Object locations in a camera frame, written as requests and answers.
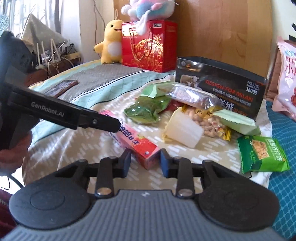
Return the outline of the red velvet sleeve forearm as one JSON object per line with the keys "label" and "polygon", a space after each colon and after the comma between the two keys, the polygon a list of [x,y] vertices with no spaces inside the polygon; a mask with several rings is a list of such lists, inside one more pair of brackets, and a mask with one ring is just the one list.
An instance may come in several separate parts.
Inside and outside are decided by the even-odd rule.
{"label": "red velvet sleeve forearm", "polygon": [[3,238],[16,227],[16,223],[9,211],[10,197],[10,193],[0,190],[0,238]]}

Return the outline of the person left hand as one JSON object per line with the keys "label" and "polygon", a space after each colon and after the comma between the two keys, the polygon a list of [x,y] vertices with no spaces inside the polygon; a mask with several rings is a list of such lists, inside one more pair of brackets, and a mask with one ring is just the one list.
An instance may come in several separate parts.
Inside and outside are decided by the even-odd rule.
{"label": "person left hand", "polygon": [[14,173],[23,164],[23,159],[28,154],[28,148],[32,143],[32,132],[22,138],[11,150],[1,150],[1,176]]}

